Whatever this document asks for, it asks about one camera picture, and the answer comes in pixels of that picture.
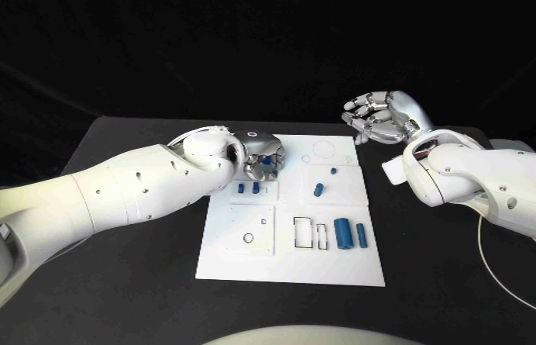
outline white board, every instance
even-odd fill
[[[353,139],[343,136],[277,135],[277,137],[285,147],[285,167],[277,178],[277,200],[265,198],[258,205],[251,203],[251,198],[245,202],[254,207],[267,206],[267,204],[274,206],[272,255],[229,254],[222,251],[229,237],[222,214],[229,213],[232,200],[236,200],[235,185],[228,186],[219,194],[210,197],[196,278],[385,287],[367,200],[366,202],[363,200],[366,189]],[[314,170],[304,169],[310,166],[318,167]],[[305,193],[314,191],[310,189],[310,181],[314,182],[314,180],[307,180],[305,177],[314,176],[316,174],[311,174],[314,171],[320,171],[324,175],[323,171],[330,166],[344,166],[344,174],[354,179],[341,181],[343,185],[339,190],[336,190],[336,182],[329,182],[331,191],[341,191],[354,196],[365,194],[360,201],[357,198],[354,202],[346,199],[343,205],[305,201]],[[235,179],[244,181],[246,178],[244,174],[238,174]],[[295,217],[310,217],[313,248],[295,247]],[[339,218],[347,218],[350,221],[354,248],[349,250],[337,248],[333,221]],[[357,223],[365,225],[367,248],[360,248],[359,245],[354,226]],[[318,224],[326,225],[327,250],[318,248]],[[236,232],[236,239],[244,237],[242,232],[244,230]]]

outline table surface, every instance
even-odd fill
[[[226,125],[278,134],[354,135],[344,124],[99,118],[63,171]],[[483,144],[477,129],[455,128]],[[474,211],[426,207],[380,163],[402,145],[357,147],[385,288],[196,280],[209,199],[167,217],[98,233],[42,266],[0,309],[0,343],[199,344],[265,326],[324,324],[424,343],[536,343],[536,312],[501,290],[477,249]],[[510,289],[536,302],[536,243],[486,223],[484,253]]]

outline blue block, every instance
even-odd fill
[[[321,191],[324,190],[323,184],[316,184],[316,192],[313,193],[316,196],[321,196]]]
[[[334,222],[334,234],[337,236],[337,247],[340,250],[347,250],[354,246],[352,240],[349,219],[337,219]]]
[[[357,237],[360,238],[360,247],[366,248],[367,245],[366,245],[365,227],[362,223],[359,223],[356,226],[357,226]]]

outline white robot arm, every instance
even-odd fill
[[[196,129],[167,146],[125,152],[95,167],[0,191],[0,306],[39,266],[94,233],[157,219],[219,192],[235,173],[271,180],[261,162],[284,164],[280,140],[226,127]]]
[[[426,205],[467,205],[491,223],[536,238],[535,153],[486,150],[465,135],[435,130],[402,91],[362,95],[344,109],[356,109],[343,113],[360,131],[356,144],[408,143],[403,154],[382,164],[393,185],[408,181]],[[372,111],[379,112],[365,120]]]

